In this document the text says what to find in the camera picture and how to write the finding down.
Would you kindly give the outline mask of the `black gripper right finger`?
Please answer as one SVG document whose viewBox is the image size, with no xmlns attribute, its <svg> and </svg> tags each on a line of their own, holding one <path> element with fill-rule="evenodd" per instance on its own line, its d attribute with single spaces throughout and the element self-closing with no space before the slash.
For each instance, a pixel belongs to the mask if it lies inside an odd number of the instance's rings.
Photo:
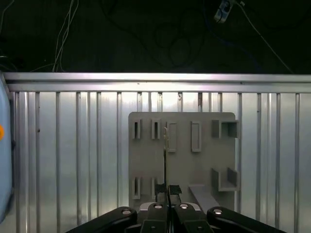
<svg viewBox="0 0 311 233">
<path fill-rule="evenodd" d="M 180 202 L 173 209 L 175 233 L 281 233 L 280 229 L 221 207 L 201 184 L 189 186 L 195 203 Z"/>
</svg>

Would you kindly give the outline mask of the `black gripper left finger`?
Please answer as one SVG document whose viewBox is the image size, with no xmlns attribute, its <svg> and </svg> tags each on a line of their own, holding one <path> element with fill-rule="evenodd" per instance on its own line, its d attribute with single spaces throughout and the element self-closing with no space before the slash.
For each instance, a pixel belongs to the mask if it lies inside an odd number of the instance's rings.
<svg viewBox="0 0 311 233">
<path fill-rule="evenodd" d="M 167 187 L 155 185 L 156 202 L 144 203 L 139 210 L 119 207 L 77 226 L 69 233 L 166 233 L 169 204 Z"/>
</svg>

